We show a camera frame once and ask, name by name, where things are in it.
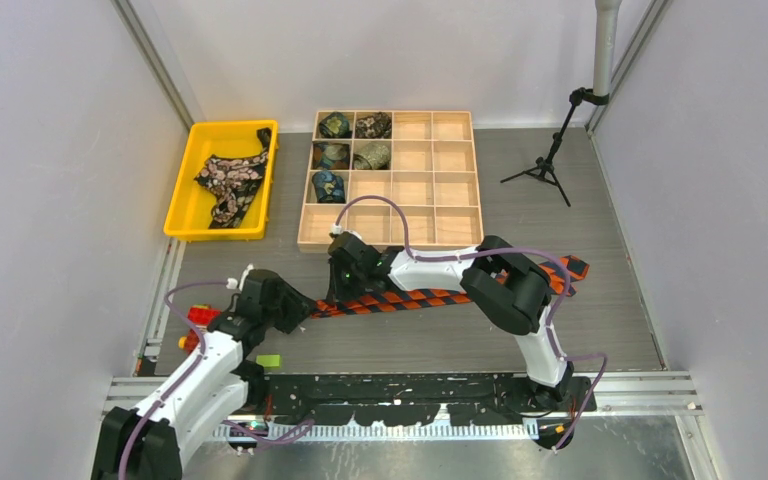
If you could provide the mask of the yellow plastic bin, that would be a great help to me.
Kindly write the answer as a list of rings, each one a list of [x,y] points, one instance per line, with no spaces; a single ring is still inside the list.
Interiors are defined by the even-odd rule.
[[[273,119],[193,124],[164,233],[182,242],[262,239],[278,130]]]

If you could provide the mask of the green block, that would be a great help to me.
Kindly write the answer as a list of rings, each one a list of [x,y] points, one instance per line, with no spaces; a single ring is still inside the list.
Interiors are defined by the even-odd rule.
[[[282,367],[282,356],[279,354],[258,355],[255,362],[266,369],[279,369]]]

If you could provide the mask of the wooden grid organizer box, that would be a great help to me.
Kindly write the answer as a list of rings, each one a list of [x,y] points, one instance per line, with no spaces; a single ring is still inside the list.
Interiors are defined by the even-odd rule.
[[[320,138],[317,123],[328,113],[345,113],[352,121],[350,138]],[[391,139],[354,136],[360,112],[388,112]],[[355,145],[383,141],[391,144],[386,170],[354,170]],[[344,204],[318,204],[311,177],[314,142],[348,143],[348,170],[330,170],[345,182]],[[359,233],[375,246],[400,245],[408,239],[419,249],[462,248],[484,235],[472,115],[468,111],[326,109],[316,113],[306,164],[306,183],[297,245],[303,252],[322,252],[331,239],[329,228],[339,224]]]

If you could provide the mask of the rolled green paisley tie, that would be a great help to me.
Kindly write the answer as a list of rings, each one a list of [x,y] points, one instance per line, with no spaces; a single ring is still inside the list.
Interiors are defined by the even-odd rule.
[[[320,138],[344,139],[352,136],[351,127],[352,121],[345,113],[333,111],[317,123],[317,132]]]

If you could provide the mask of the orange navy striped tie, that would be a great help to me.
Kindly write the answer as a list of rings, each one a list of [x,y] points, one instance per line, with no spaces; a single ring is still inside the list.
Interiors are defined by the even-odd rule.
[[[590,269],[590,264],[574,256],[560,258],[567,269],[572,283],[584,280]],[[550,278],[550,288],[554,293],[563,290],[563,279],[560,269],[549,261],[539,264]],[[424,308],[441,307],[472,303],[466,293],[455,290],[418,289],[406,292],[387,291],[371,293],[348,302],[319,300],[311,318],[333,318],[349,315],[365,315],[372,313],[391,313],[397,311],[419,310]]]

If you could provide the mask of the grey metal pole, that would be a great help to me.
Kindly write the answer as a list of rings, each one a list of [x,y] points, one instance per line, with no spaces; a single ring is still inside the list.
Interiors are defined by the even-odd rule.
[[[601,102],[610,97],[614,50],[621,0],[596,0],[596,31],[592,92]]]

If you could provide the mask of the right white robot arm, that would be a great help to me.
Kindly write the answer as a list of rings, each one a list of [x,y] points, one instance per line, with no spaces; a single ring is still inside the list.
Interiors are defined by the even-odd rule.
[[[537,406],[556,410],[570,398],[574,368],[552,327],[558,305],[551,298],[552,278],[532,261],[533,251],[492,235],[460,250],[378,250],[346,231],[334,237],[327,253],[327,303],[384,312],[396,305],[417,309],[472,302],[495,327],[515,337]]]

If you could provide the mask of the black pink floral tie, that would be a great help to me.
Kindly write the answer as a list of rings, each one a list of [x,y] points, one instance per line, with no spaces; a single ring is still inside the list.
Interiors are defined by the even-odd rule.
[[[259,154],[239,158],[211,155],[194,178],[215,197],[210,229],[238,228],[264,181],[272,130],[261,128],[256,136],[262,146]]]

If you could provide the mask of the colourful toy car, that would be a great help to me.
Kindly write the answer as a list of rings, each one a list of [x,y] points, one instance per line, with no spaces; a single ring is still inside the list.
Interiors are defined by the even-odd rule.
[[[186,336],[180,337],[178,347],[187,354],[192,353],[199,347],[199,333],[204,334],[210,322],[221,313],[220,310],[212,308],[210,305],[194,305],[187,314],[188,320],[193,324]]]

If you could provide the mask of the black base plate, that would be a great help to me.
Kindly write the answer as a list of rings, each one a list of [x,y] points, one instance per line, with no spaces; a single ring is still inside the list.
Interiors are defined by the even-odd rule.
[[[569,419],[595,411],[595,400],[584,399],[590,386],[589,378],[575,376],[555,400],[529,378],[511,373],[281,374],[257,382],[254,398],[236,412],[282,425],[312,419],[317,426],[427,426],[443,412],[457,427],[513,425],[527,417]]]

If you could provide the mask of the rolled dark floral tie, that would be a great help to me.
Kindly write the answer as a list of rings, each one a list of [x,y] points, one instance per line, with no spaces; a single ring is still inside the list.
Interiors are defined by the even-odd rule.
[[[391,139],[391,114],[381,111],[360,112],[355,121],[354,136],[359,139]]]

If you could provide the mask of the aluminium front rail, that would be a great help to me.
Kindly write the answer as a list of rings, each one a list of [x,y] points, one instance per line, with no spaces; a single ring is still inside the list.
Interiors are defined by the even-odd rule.
[[[563,436],[573,419],[589,417],[678,417],[700,416],[703,406],[690,376],[685,372],[608,372],[602,378],[593,373],[579,375],[591,380],[586,401],[594,399],[593,412],[578,412],[569,419],[558,414],[527,417],[513,425],[457,427],[443,412],[427,426],[387,427],[381,422],[361,426],[317,426],[304,435],[306,442],[341,441],[444,441],[444,440],[513,440],[532,439],[553,443]],[[279,438],[295,425],[282,425],[254,414],[232,413],[230,419],[257,429],[267,429],[270,437]]]

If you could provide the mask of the rolled blue teal tie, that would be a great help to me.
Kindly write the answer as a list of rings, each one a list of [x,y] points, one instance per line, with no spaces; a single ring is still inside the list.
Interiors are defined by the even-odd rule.
[[[330,170],[320,170],[311,177],[314,198],[318,204],[344,204],[344,179]]]

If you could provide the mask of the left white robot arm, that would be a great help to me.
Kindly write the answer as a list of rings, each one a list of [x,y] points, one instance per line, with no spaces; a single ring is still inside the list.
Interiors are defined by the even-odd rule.
[[[195,452],[235,411],[258,412],[267,398],[264,368],[248,355],[276,329],[293,332],[317,308],[279,274],[248,266],[220,281],[229,307],[197,329],[197,346],[143,400],[103,418],[93,479],[180,479]]]

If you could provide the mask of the rolled beige paisley tie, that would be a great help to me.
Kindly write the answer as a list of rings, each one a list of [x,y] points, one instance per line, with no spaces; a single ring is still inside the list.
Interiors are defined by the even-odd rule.
[[[386,170],[392,158],[391,144],[383,141],[361,142],[355,145],[354,170]]]

